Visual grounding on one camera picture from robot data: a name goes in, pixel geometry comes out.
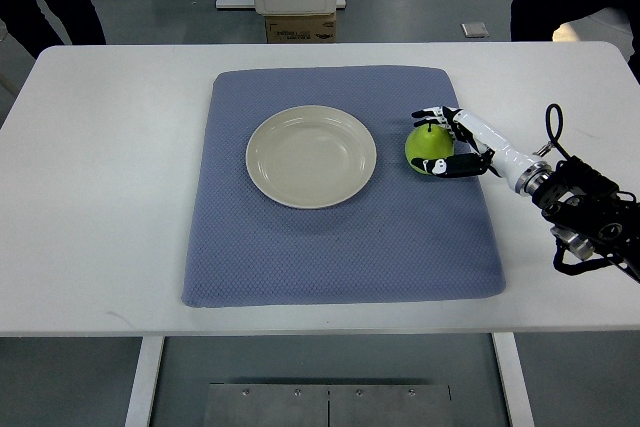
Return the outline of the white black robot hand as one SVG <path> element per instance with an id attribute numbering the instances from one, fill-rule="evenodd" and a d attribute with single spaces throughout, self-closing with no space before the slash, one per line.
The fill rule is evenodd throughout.
<path id="1" fill-rule="evenodd" d="M 472 151 L 446 158 L 414 157 L 411 165 L 440 178 L 479 176 L 488 171 L 504 179 L 515 193 L 532 195 L 548 180 L 551 166 L 542 157 L 518 151 L 503 135 L 468 110 L 431 107 L 412 113 L 416 127 L 437 125 L 449 136 L 468 144 Z"/>

